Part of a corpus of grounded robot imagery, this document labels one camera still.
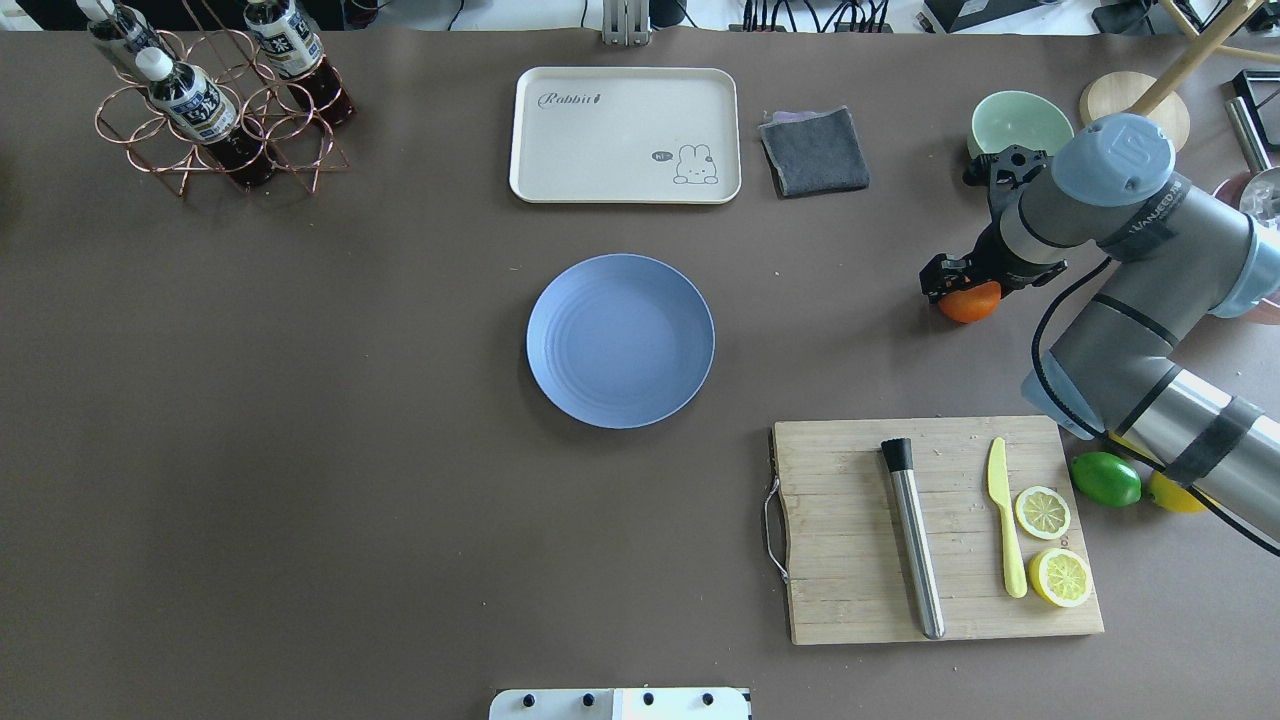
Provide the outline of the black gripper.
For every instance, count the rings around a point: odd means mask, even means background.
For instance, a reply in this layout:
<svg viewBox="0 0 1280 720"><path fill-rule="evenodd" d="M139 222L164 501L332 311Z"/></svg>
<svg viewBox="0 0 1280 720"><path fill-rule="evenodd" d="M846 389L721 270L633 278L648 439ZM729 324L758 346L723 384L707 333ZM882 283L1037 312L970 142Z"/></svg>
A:
<svg viewBox="0 0 1280 720"><path fill-rule="evenodd" d="M1065 272L1068 264L1064 260L1042 263L1020 255L1009 243L1011 234L1002 229L1004 215L1009 209L1018 208L1024 186L1048 165L1050 155L1044 150L1024 146L1007 146L1000 152L983 152L970 160L963 181L987 188L991 223L968 255L941 252L920 269L920 292L931 304L988 282L998 283L1004 293L1028 286L1042 287Z"/></svg>

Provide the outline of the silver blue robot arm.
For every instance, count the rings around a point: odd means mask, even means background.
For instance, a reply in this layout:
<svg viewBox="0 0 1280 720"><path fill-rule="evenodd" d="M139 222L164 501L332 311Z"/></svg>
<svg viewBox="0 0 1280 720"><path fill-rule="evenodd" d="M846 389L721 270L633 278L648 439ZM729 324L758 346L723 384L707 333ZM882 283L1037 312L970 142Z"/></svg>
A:
<svg viewBox="0 0 1280 720"><path fill-rule="evenodd" d="M975 247L934 256L922 292L1042 286L1071 249L1096 243L1116 269L1048 350L1032 350L1023 396L1079 438L1137 445L1175 484L1276 538L1277 421L1170 356L1203 316L1243 316L1277 292L1277 232L1174 163L1147 117L1091 122L1052 158L1030 158L1010 191L989 191Z"/></svg>

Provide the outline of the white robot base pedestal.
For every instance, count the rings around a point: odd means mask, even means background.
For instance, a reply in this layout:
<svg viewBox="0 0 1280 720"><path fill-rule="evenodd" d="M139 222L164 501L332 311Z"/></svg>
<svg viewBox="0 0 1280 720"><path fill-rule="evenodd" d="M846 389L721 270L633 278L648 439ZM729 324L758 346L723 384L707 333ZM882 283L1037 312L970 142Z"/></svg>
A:
<svg viewBox="0 0 1280 720"><path fill-rule="evenodd" d="M507 689L489 719L751 719L749 689L733 687L617 687Z"/></svg>

